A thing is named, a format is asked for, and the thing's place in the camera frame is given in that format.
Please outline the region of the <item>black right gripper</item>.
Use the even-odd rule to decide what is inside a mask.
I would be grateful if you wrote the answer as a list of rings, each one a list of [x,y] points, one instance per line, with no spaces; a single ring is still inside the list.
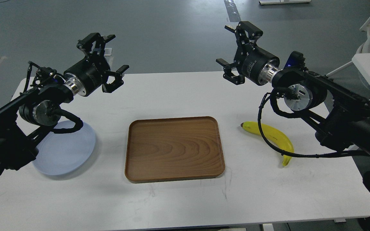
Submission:
[[[222,58],[216,59],[216,63],[223,68],[223,78],[235,85],[245,83],[245,77],[250,79],[256,85],[267,83],[263,69],[270,64],[273,67],[279,67],[279,57],[257,46],[257,41],[263,36],[263,31],[249,21],[241,21],[236,28],[225,25],[225,29],[235,34],[237,47],[241,53],[247,54],[242,60],[228,63]],[[240,67],[240,74],[235,75],[232,70]]]

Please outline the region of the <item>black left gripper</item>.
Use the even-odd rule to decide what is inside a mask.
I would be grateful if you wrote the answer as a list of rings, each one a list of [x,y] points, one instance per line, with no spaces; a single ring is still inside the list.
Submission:
[[[87,97],[102,85],[104,93],[112,93],[124,84],[124,72],[129,65],[122,65],[116,72],[110,71],[105,55],[106,44],[116,38],[116,35],[101,36],[95,32],[78,40],[77,48],[84,53],[84,58],[64,71],[65,85],[74,95]],[[109,77],[114,81],[108,83]]]

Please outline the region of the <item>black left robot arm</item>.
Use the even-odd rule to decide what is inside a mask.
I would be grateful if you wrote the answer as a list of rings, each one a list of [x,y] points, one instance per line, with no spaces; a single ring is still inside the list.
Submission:
[[[83,127],[76,115],[60,108],[75,95],[89,96],[101,87],[112,93],[123,85],[123,65],[111,71],[105,47],[115,35],[91,33],[77,43],[84,58],[64,71],[29,62],[22,93],[0,108],[0,175],[36,159],[37,145],[49,133],[74,133]]]

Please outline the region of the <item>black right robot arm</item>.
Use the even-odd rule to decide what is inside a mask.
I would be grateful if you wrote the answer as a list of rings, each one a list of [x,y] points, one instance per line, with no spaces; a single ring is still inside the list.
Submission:
[[[236,28],[226,25],[225,29],[235,35],[237,50],[232,63],[216,60],[223,68],[224,79],[235,85],[245,83],[246,78],[256,85],[272,85],[260,104],[260,134],[262,109],[270,101],[277,115],[304,120],[316,131],[319,143],[334,152],[303,155],[267,142],[272,149],[296,158],[370,156],[370,100],[308,70],[300,52],[293,51],[285,66],[279,68],[279,58],[257,45],[263,31],[251,22],[241,21]]]

